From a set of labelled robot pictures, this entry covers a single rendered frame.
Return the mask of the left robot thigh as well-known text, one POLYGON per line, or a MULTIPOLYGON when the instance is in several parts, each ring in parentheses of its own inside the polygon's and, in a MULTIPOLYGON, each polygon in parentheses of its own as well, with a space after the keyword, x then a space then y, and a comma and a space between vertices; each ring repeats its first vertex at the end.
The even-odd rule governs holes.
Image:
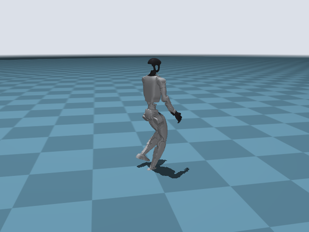
POLYGON ((149 123, 150 123, 150 125, 152 126, 152 128, 155 129, 156 132, 155 132, 155 134, 154 134, 154 138, 156 138, 157 140, 160 139, 160 135, 159 135, 158 129, 157 129, 157 124, 155 124, 153 120, 148 120, 148 119, 145 117, 145 113, 143 114, 142 117, 143 117, 144 120, 149 121, 149 123))

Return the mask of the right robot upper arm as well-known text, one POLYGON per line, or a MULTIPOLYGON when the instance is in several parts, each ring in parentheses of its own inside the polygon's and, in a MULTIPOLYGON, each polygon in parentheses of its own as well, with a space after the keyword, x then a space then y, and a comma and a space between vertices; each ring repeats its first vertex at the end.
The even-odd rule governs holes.
POLYGON ((160 92, 161 92, 161 101, 162 102, 167 102, 166 96, 167 96, 167 89, 166 89, 166 80, 161 77, 157 77, 157 84, 160 87, 160 92))

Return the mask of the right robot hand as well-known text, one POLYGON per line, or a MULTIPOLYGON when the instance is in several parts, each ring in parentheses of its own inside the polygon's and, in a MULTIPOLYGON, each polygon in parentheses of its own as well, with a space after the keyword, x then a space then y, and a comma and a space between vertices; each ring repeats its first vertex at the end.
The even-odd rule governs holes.
POLYGON ((178 113, 176 111, 175 114, 173 112, 171 112, 171 114, 176 117, 176 119, 178 120, 178 123, 181 121, 181 119, 182 119, 181 113, 178 113))

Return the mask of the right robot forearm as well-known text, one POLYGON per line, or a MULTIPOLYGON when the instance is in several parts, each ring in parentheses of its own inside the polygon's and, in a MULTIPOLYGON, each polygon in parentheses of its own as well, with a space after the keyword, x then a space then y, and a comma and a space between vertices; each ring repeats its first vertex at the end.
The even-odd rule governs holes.
POLYGON ((171 101, 168 97, 168 95, 166 96, 167 102, 165 102, 165 106, 168 108, 168 111, 173 112, 174 114, 176 113, 176 110, 174 109, 174 107, 171 104, 171 101))

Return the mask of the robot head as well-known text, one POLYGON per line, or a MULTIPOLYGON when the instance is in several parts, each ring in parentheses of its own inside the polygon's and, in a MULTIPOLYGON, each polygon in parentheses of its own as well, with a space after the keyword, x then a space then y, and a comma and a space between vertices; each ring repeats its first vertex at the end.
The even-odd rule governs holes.
POLYGON ((159 59, 157 59, 157 58, 151 58, 148 61, 148 64, 151 64, 153 66, 153 68, 154 68, 154 70, 151 70, 151 72, 150 72, 150 74, 148 76, 155 76, 156 72, 159 72, 161 61, 159 59), (158 70, 155 69, 155 65, 158 65, 158 70))

